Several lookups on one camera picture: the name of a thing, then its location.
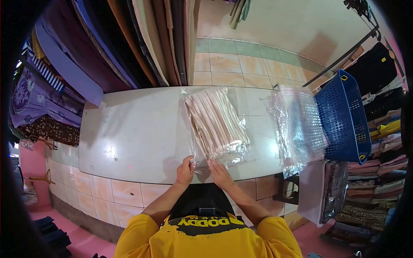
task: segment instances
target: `plastic bag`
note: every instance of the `plastic bag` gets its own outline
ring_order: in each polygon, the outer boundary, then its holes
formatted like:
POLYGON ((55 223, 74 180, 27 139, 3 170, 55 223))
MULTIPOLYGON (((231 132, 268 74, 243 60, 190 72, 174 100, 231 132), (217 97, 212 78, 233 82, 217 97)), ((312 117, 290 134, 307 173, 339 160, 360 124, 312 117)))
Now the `plastic bag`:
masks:
POLYGON ((251 159, 247 123, 230 102, 228 87, 183 88, 182 95, 189 119, 195 172, 203 172, 206 159, 218 159, 227 167, 251 159))
POLYGON ((329 160, 325 164, 320 224, 327 223, 343 210, 348 188, 348 171, 349 163, 347 161, 329 160))
POLYGON ((280 85, 270 107, 284 178, 300 173, 307 163, 324 158, 328 146, 318 106, 308 88, 280 85))

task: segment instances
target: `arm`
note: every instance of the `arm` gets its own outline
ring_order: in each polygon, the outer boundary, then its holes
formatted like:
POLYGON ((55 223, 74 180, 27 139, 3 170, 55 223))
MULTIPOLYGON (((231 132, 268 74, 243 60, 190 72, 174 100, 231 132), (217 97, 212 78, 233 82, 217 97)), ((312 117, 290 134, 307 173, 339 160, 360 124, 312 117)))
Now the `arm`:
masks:
POLYGON ((235 184, 223 164, 219 161, 210 159, 208 160, 208 166, 214 176, 214 183, 228 193, 254 226, 257 227, 263 219, 271 217, 271 214, 267 209, 256 200, 246 195, 244 191, 235 184))
POLYGON ((182 161, 182 165, 176 170, 176 182, 143 210, 142 214, 150 216, 158 226, 191 183, 194 177, 194 164, 191 163, 193 157, 188 156, 182 161))

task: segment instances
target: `clear plastic bag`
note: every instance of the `clear plastic bag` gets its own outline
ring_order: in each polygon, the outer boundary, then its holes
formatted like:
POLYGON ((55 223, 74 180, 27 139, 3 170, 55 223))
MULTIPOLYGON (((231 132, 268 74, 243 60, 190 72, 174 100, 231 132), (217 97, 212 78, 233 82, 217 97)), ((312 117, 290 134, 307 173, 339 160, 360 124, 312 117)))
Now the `clear plastic bag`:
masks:
POLYGON ((301 172, 307 163, 324 158, 328 146, 318 106, 308 88, 280 85, 270 107, 284 178, 301 172))
POLYGON ((195 172, 203 173, 207 159, 217 159, 227 167, 252 159, 247 123, 231 103, 228 87, 183 88, 182 101, 188 114, 195 172))

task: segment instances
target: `white table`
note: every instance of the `white table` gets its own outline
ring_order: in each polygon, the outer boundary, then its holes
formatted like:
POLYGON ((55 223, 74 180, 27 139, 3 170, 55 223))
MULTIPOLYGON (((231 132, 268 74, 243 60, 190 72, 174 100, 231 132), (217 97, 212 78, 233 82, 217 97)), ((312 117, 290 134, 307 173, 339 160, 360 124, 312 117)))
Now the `white table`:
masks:
MULTIPOLYGON (((131 182, 174 183, 176 168, 192 154, 192 146, 198 149, 195 158, 203 159, 197 143, 191 143, 181 92, 208 87, 129 90, 104 94, 99 107, 87 102, 80 131, 80 171, 131 182)), ((228 168, 234 180, 281 172, 274 125, 265 107, 273 92, 241 87, 228 90, 237 114, 246 119, 255 157, 228 168)), ((204 182, 212 182, 209 171, 196 174, 192 181, 204 182)))

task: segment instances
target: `beige fabric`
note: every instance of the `beige fabric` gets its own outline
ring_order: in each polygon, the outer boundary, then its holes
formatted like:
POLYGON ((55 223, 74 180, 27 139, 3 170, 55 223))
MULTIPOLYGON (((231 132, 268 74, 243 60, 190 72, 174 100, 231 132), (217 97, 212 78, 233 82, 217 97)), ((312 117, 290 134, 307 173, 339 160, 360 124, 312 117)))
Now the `beige fabric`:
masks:
POLYGON ((162 51, 161 40, 159 38, 151 1, 132 0, 132 4, 143 40, 148 47, 155 66, 158 68, 159 74, 164 82, 169 86, 168 79, 165 77, 165 75, 167 75, 165 58, 162 51))
POLYGON ((184 98, 195 139, 207 158, 227 158, 249 146, 227 95, 227 88, 210 88, 184 98))
POLYGON ((172 52, 172 59, 173 59, 173 67, 175 69, 176 78, 178 79, 179 85, 182 85, 180 80, 178 66, 176 65, 176 58, 175 58, 175 44, 173 43, 173 22, 172 22, 172 10, 171 10, 171 0, 164 0, 165 5, 165 17, 166 17, 166 26, 168 27, 169 31, 169 45, 171 47, 172 52))
POLYGON ((197 45, 198 14, 201 0, 185 0, 184 51, 188 85, 194 84, 195 47, 197 45))

